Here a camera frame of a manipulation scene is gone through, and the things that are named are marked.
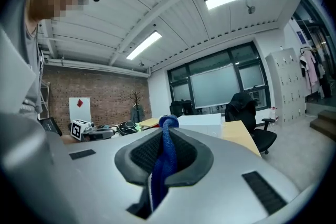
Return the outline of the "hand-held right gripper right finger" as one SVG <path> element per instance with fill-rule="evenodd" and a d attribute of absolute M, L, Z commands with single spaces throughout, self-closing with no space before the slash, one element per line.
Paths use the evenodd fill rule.
<path fill-rule="evenodd" d="M 208 136 L 182 128 L 169 131 L 176 152 L 176 172 L 165 179 L 165 186 L 193 186 L 209 172 L 214 162 L 213 152 L 201 141 Z"/>

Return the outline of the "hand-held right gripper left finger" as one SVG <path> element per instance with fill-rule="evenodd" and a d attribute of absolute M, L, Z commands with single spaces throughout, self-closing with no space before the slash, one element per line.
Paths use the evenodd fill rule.
<path fill-rule="evenodd" d="M 114 163 L 127 182 L 145 185 L 161 152 L 162 129 L 158 128 L 121 147 L 115 154 Z"/>

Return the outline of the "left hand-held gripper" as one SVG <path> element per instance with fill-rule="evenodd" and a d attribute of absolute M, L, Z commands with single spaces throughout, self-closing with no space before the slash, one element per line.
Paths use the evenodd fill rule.
<path fill-rule="evenodd" d="M 115 130 L 109 125 L 96 126 L 93 122 L 73 120 L 70 135 L 80 142 L 110 139 L 115 135 Z"/>

